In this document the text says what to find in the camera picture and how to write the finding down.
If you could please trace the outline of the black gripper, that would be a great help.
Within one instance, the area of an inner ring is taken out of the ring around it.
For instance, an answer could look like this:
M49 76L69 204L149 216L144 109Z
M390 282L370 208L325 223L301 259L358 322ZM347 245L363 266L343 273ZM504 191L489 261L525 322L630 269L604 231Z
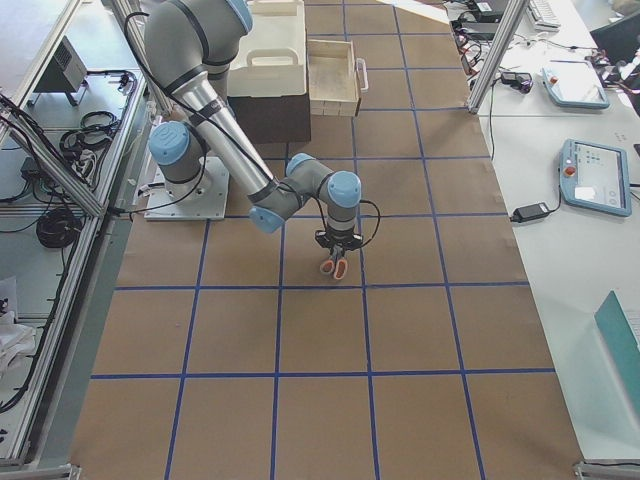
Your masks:
M316 230L315 241L322 248L329 249L329 258L332 261L337 259L337 247L339 247L339 259L346 259L346 251L353 251L361 248L361 236L353 229L349 230Z

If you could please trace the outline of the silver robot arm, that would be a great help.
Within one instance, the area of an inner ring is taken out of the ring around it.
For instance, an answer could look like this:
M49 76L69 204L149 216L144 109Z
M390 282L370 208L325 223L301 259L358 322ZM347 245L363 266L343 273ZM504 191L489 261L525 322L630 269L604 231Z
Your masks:
M235 120L221 94L240 39L253 26L243 1L164 1L149 13L144 46L156 85L188 113L252 203L251 220L272 233L309 199L325 203L326 225L315 234L335 260L363 246L355 231L361 181L333 171L304 153L295 155L278 180Z

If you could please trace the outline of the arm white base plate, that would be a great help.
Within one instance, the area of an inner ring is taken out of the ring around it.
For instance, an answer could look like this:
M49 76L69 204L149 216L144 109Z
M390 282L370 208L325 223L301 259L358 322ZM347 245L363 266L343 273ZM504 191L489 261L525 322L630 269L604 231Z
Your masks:
M218 157L207 156L205 173L185 184L167 182L159 166L143 212L149 221L221 221L225 218L229 172Z

